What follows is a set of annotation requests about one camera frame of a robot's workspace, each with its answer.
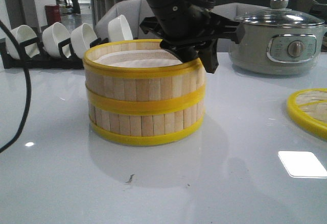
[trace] bamboo steamer lid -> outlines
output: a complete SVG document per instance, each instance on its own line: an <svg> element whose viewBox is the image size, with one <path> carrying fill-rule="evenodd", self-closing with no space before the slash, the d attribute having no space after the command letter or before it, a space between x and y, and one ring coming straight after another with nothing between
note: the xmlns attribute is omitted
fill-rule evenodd
<svg viewBox="0 0 327 224"><path fill-rule="evenodd" d="M305 130L327 139L327 89L306 89L287 101L290 117Z"/></svg>
<svg viewBox="0 0 327 224"><path fill-rule="evenodd" d="M120 41L85 53L90 124L102 137L127 145L159 145L201 126L205 71L200 59L180 63L159 44Z"/></svg>

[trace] white bowl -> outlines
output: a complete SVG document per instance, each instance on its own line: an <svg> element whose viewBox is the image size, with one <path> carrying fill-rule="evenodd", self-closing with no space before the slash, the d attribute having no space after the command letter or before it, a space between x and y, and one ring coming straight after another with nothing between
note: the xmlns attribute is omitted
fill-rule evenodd
<svg viewBox="0 0 327 224"><path fill-rule="evenodd" d="M84 53L90 49L90 44L96 39L97 35L87 23L83 23L74 29L71 34L71 42L76 56L82 59Z"/></svg>
<svg viewBox="0 0 327 224"><path fill-rule="evenodd" d="M111 42L133 39L131 28L124 15L120 15L108 23L108 35Z"/></svg>
<svg viewBox="0 0 327 224"><path fill-rule="evenodd" d="M60 22L55 22L50 27L46 28L42 33L45 51L54 58L61 58L58 43L70 37L71 35L69 34L67 28ZM71 55L68 45L65 45L62 48L62 52L66 57Z"/></svg>
<svg viewBox="0 0 327 224"><path fill-rule="evenodd" d="M20 25L19 27L11 30L11 33L18 43L22 43L26 40L33 39L36 37L36 34L33 29L27 25ZM19 54L14 44L10 41L8 37L6 38L6 48L12 58L19 60ZM25 51L29 57L33 57L40 53L36 43L26 46Z"/></svg>

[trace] black dish rack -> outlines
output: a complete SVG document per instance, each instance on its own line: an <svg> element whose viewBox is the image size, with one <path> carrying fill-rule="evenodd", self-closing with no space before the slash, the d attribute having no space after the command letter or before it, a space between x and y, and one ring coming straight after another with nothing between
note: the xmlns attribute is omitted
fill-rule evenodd
<svg viewBox="0 0 327 224"><path fill-rule="evenodd" d="M90 44L90 47L94 47L98 44L107 43L108 38L101 39L98 38ZM39 54L29 57L26 54L25 47L31 44L37 44L37 47L40 51ZM65 39L58 43L59 53L61 58L53 58L51 57L45 50L43 42L40 41L39 37L35 37L26 41L21 42L21 49L23 50L24 59L16 60L7 53L6 49L6 39L0 39L0 52L1 58L5 69L8 68L23 68L26 66L27 68L58 68L58 69L83 69L83 61L78 56L76 56L74 49L72 47L71 39ZM69 45L69 50L71 55L66 57L63 53L63 47Z"/></svg>

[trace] glass lid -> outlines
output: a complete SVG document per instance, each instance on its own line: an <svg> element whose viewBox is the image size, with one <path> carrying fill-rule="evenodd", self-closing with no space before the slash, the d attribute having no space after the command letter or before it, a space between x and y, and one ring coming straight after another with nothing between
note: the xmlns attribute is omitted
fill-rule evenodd
<svg viewBox="0 0 327 224"><path fill-rule="evenodd" d="M274 27L305 28L324 25L324 20L304 12L288 9L286 8L287 4L288 0L271 0L271 8L245 13L235 19L245 24Z"/></svg>

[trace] white table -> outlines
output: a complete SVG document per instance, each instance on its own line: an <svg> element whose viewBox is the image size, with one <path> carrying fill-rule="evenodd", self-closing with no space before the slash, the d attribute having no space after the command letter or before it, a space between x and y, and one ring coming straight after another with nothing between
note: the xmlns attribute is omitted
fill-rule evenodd
<svg viewBox="0 0 327 224"><path fill-rule="evenodd" d="M312 152L327 168L327 142L285 109L291 93L327 87L327 55L284 78L218 58L202 127L156 147L114 144L90 129L84 71L32 70L26 126L0 154L0 223L326 223L327 179L290 177L278 152ZM22 70L0 67L0 84L3 144L24 107Z"/></svg>

